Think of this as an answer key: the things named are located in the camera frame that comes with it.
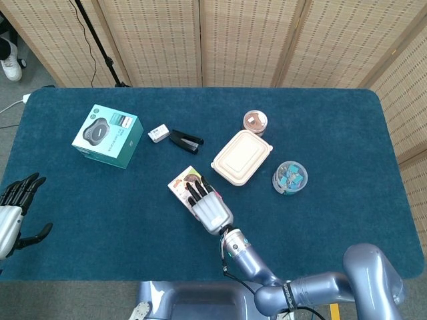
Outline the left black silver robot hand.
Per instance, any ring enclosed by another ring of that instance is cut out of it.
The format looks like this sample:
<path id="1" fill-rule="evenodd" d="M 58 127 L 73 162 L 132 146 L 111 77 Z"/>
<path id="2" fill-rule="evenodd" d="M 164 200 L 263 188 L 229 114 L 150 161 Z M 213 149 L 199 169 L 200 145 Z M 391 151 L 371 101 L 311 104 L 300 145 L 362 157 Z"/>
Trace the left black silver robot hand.
<path id="1" fill-rule="evenodd" d="M 27 215 L 38 188 L 46 177 L 33 173 L 23 180 L 17 180 L 6 186 L 1 194 L 1 261 L 12 256 L 16 250 L 36 245 L 44 240 L 53 228 L 47 223 L 38 234 L 21 237 L 21 225 Z"/>

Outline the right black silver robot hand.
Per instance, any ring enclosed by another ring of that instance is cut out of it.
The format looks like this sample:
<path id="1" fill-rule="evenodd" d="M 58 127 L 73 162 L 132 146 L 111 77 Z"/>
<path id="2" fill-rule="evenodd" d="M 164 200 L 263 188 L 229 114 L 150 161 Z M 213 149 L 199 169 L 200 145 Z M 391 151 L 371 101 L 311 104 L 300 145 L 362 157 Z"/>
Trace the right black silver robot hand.
<path id="1" fill-rule="evenodd" d="M 186 188 L 190 196 L 187 198 L 190 211 L 212 235 L 223 235 L 232 230 L 234 216 L 224 203 L 221 195 L 201 176 L 193 183 L 187 182 Z"/>

